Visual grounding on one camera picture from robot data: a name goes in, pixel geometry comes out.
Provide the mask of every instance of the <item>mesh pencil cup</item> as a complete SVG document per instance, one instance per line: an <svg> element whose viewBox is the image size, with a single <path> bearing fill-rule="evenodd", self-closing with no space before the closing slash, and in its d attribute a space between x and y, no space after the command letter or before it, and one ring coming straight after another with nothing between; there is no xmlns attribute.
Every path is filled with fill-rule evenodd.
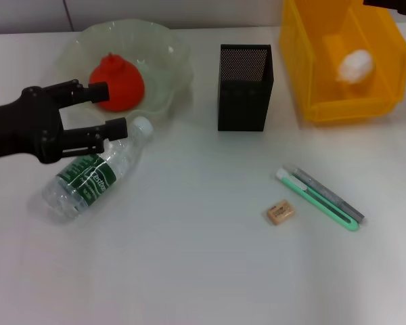
<svg viewBox="0 0 406 325"><path fill-rule="evenodd" d="M272 85L270 45L222 45L218 131L263 131Z"/></svg>

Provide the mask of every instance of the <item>white cotton ball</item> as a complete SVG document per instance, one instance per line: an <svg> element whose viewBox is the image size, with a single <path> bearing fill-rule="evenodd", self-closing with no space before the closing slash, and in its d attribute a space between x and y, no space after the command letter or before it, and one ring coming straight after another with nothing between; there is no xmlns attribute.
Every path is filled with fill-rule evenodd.
<svg viewBox="0 0 406 325"><path fill-rule="evenodd" d="M359 49L349 54L338 67L338 81L350 84L360 83L374 69L371 54L365 49Z"/></svg>

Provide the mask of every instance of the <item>white tabletop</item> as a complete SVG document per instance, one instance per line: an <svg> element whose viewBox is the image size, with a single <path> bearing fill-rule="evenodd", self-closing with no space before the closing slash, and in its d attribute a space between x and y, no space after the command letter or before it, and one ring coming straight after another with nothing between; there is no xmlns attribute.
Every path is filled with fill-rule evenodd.
<svg viewBox="0 0 406 325"><path fill-rule="evenodd" d="M0 324L406 325L406 98L378 121L316 128L294 113L278 28L178 33L193 51L193 95L91 215L57 223L39 201L69 160L0 158ZM0 104L73 37L0 35ZM217 131L222 43L273 46L263 133ZM348 232L272 180L286 162L368 225ZM262 213L282 199L297 214L275 227Z"/></svg>

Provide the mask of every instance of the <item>red ball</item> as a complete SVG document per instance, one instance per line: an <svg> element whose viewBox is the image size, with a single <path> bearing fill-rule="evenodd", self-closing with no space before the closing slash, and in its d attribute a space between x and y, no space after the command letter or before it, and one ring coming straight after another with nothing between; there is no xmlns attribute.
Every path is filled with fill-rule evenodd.
<svg viewBox="0 0 406 325"><path fill-rule="evenodd" d="M107 82L110 100L98 103L112 112L131 110L144 97L144 82L138 69L121 56L109 53L91 73L89 82Z"/></svg>

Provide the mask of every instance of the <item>clear plastic bowl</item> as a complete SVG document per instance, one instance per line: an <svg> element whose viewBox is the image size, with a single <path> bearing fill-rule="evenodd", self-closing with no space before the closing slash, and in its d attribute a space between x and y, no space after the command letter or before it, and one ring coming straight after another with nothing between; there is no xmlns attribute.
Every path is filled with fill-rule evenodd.
<svg viewBox="0 0 406 325"><path fill-rule="evenodd" d="M145 83L145 96L134 109L108 112L96 104L78 105L101 121L136 116L150 118L166 112L176 93L184 90L193 77L189 47L174 31L142 20L119 20L89 27L62 52L41 86L78 79L87 85L93 69L109 53L118 54L134 64Z"/></svg>

